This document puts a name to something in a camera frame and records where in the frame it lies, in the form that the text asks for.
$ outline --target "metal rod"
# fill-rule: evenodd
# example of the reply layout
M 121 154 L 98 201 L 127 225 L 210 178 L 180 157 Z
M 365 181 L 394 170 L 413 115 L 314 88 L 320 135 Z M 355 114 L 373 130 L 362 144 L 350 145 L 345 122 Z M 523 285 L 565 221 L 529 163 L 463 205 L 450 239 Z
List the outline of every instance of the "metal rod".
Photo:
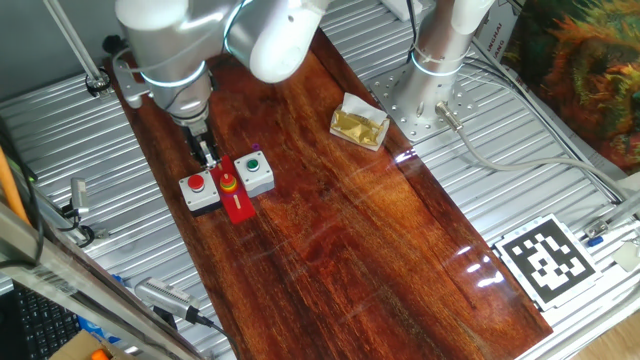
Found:
M 76 54 L 76 57 L 78 58 L 78 61 L 80 61 L 80 65 L 82 65 L 84 71 L 87 73 L 87 75 L 89 75 L 91 79 L 93 79 L 93 81 L 102 81 L 102 74 L 100 73 L 100 70 L 98 70 L 96 64 L 93 63 L 93 59 L 91 59 L 87 48 L 82 43 L 82 40 L 80 40 L 80 36 L 78 36 L 78 33 L 73 28 L 73 25 L 71 25 L 67 14 L 65 14 L 58 0 L 43 1 L 47 6 L 47 9 L 49 9 L 51 16 L 58 24 L 60 31 L 67 39 L 69 46 L 71 46 L 71 49 Z

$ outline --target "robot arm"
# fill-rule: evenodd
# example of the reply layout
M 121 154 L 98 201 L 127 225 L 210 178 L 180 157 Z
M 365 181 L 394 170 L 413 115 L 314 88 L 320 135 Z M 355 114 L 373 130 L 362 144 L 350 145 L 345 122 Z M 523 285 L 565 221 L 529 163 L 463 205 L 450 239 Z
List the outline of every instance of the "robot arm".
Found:
M 183 128 L 196 159 L 212 167 L 205 60 L 226 49 L 258 79 L 283 81 L 302 64 L 330 1 L 117 0 L 116 15 L 154 101 Z
M 495 0 L 438 0 L 420 25 L 412 66 L 394 85 L 393 99 L 411 119 L 437 119 L 436 104 L 453 99 L 454 83 L 473 33 Z

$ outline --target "colorful painting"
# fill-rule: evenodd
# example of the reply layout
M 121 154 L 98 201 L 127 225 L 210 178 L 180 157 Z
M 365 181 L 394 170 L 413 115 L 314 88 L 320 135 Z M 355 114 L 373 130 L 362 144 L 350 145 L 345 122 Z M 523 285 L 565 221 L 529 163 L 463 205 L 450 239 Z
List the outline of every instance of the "colorful painting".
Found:
M 640 170 L 640 0 L 527 0 L 503 62 L 594 149 Z

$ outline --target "red block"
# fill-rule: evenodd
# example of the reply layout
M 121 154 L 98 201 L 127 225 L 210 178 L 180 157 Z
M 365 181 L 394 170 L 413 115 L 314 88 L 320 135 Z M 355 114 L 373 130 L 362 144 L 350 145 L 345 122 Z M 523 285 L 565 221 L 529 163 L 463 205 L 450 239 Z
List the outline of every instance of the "red block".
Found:
M 222 179 L 225 174 L 235 177 L 238 183 L 235 191 L 231 193 L 226 193 L 222 186 L 220 186 L 220 179 Z M 213 176 L 213 181 L 215 181 L 216 187 L 219 190 L 218 192 L 220 193 L 220 200 L 225 210 L 227 210 L 232 224 L 239 224 L 256 214 L 256 210 L 251 204 L 251 199 L 249 199 L 238 177 L 236 168 L 227 155 L 223 156 L 222 161 L 215 168 L 211 169 L 211 176 Z

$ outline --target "wooden board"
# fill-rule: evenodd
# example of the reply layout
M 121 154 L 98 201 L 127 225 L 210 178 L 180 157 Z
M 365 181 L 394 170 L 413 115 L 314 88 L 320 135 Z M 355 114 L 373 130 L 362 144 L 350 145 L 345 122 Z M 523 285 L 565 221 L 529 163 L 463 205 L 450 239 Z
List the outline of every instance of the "wooden board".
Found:
M 395 125 L 378 152 L 329 134 L 345 91 L 375 101 L 322 32 L 277 85 L 219 64 L 220 149 L 260 144 L 276 181 L 243 224 L 192 218 L 181 132 L 149 99 L 124 107 L 243 359 L 509 359 L 551 333 Z
M 572 360 L 640 360 L 640 313 L 636 312 L 582 349 Z

